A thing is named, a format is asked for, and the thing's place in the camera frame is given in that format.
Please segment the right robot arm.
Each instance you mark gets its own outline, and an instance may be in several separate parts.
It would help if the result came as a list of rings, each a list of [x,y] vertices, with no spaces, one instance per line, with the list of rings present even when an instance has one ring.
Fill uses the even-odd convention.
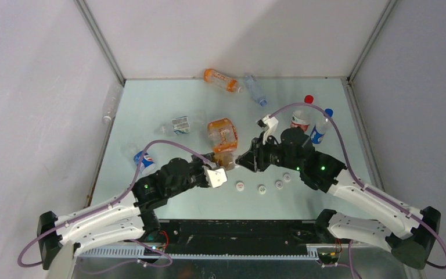
[[[236,164],[255,173],[270,165],[296,170],[311,189],[350,202],[373,216],[372,220],[359,219],[324,209],[314,228],[320,242],[356,240],[390,252],[411,268],[423,270],[428,264],[441,213],[431,206],[418,209],[407,205],[354,178],[342,161],[317,151],[301,129],[286,129],[280,140],[260,134],[251,140],[250,149],[238,156]]]

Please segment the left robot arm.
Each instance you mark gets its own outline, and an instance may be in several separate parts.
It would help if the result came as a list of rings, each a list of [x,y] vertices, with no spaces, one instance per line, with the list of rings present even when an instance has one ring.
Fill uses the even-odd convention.
[[[218,188],[227,182],[226,171],[197,156],[189,162],[170,160],[154,173],[140,178],[123,199],[114,196],[100,204],[63,216],[48,211],[40,215],[37,234],[41,266],[49,270],[54,258],[71,242],[73,254],[118,241],[141,239],[153,242],[160,235],[154,210],[194,187]]]

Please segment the Nongfu Spring red label bottle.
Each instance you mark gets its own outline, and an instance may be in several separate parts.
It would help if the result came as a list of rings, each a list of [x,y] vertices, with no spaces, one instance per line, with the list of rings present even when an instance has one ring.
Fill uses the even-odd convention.
[[[291,128],[300,128],[305,133],[314,125],[313,108],[309,106],[298,106],[292,114]]]

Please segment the red bottle cap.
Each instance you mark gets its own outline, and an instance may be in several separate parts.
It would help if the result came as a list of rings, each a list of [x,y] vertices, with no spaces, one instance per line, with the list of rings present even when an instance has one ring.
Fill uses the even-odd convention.
[[[314,97],[312,95],[306,95],[304,97],[304,102],[308,103],[308,104],[313,104],[314,102]]]

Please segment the Pepsi bottle blue label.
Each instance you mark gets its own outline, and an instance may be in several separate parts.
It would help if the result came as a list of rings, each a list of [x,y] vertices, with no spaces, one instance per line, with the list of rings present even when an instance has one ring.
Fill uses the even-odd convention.
[[[311,142],[313,144],[320,144],[325,136],[325,134],[329,131],[329,129],[332,127],[332,124],[330,120],[322,116],[314,125],[310,138]]]

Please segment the blue bottle cap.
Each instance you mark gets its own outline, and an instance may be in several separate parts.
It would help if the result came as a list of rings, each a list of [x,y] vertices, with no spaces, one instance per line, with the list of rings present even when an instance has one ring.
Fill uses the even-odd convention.
[[[332,116],[333,116],[333,110],[332,110],[332,109],[329,109],[329,108],[325,109],[325,113],[326,113],[329,117],[332,117]]]

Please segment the red yellow label tea bottle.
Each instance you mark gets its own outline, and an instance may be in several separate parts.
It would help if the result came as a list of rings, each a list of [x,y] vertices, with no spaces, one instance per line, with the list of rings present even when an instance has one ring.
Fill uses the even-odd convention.
[[[230,151],[216,153],[213,156],[212,161],[224,168],[226,171],[233,170],[237,167],[236,158]]]

